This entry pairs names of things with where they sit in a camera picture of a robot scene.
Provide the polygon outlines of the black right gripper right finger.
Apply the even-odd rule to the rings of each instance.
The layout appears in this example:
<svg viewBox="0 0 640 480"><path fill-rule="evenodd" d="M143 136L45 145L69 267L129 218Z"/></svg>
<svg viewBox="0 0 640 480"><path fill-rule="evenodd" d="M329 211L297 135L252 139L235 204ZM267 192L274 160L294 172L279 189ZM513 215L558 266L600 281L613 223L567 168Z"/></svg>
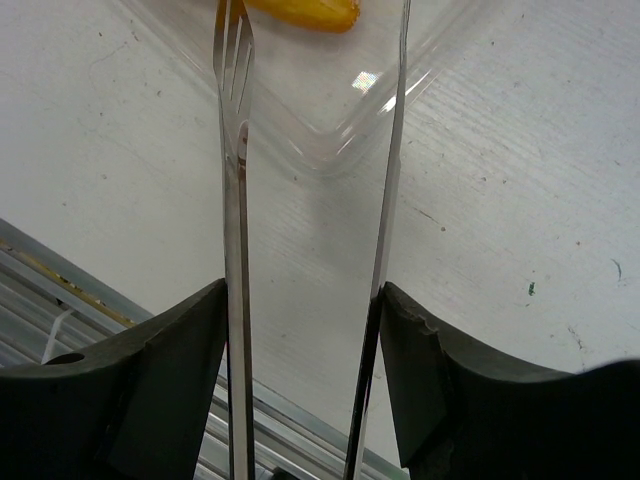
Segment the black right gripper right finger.
<svg viewBox="0 0 640 480"><path fill-rule="evenodd" d="M381 346L401 465L414 479L635 479L639 363L581 373L495 349L395 284Z"/></svg>

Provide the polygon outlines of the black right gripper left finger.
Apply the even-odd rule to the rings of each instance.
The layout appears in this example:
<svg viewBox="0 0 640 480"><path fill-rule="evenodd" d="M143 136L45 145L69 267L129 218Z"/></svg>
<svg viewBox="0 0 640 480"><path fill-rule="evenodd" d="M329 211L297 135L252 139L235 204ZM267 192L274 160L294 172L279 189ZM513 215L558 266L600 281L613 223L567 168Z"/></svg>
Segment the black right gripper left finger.
<svg viewBox="0 0 640 480"><path fill-rule="evenodd" d="M226 342L223 280L45 364L1 372L5 479L190 479Z"/></svg>

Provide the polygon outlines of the sugared half bun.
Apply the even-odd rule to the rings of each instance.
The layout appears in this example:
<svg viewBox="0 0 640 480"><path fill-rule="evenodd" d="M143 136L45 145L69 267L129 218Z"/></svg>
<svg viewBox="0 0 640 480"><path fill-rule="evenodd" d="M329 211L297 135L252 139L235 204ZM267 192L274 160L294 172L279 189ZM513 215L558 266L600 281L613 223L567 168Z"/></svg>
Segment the sugared half bun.
<svg viewBox="0 0 640 480"><path fill-rule="evenodd" d="M345 33L360 15L359 2L351 0L255 0L244 5L286 24L323 33Z"/></svg>

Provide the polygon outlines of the metal serving tongs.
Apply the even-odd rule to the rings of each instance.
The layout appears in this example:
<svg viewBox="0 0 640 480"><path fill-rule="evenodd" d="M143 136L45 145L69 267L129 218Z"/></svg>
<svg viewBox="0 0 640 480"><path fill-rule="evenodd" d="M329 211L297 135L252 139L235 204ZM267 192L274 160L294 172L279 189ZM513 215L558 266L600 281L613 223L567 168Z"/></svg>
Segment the metal serving tongs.
<svg viewBox="0 0 640 480"><path fill-rule="evenodd" d="M366 424L379 339L383 287L390 253L401 169L411 4L402 5L394 117L380 214L370 302L354 397L343 476L361 476ZM223 236L227 285L229 466L234 479L255 476L252 335L250 320L247 148L254 36L244 2L220 1L213 28L213 71L217 81L223 165Z"/></svg>

